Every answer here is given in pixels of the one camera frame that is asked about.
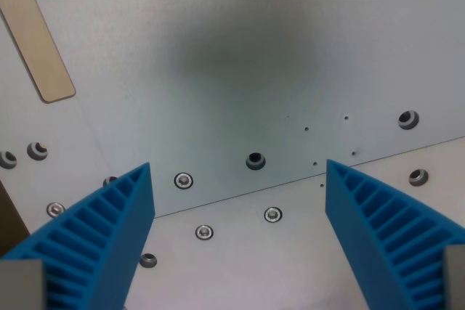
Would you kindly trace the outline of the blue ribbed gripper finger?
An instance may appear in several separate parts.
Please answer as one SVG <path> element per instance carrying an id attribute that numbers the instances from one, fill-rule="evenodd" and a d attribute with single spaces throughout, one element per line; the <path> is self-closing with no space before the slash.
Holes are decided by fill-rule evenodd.
<path id="1" fill-rule="evenodd" d="M 444 309 L 443 253 L 464 228 L 349 166 L 326 163 L 325 213 L 370 309 Z"/>
<path id="2" fill-rule="evenodd" d="M 154 218 L 144 163 L 66 209 L 4 259 L 44 264 L 47 309 L 122 309 Z"/>

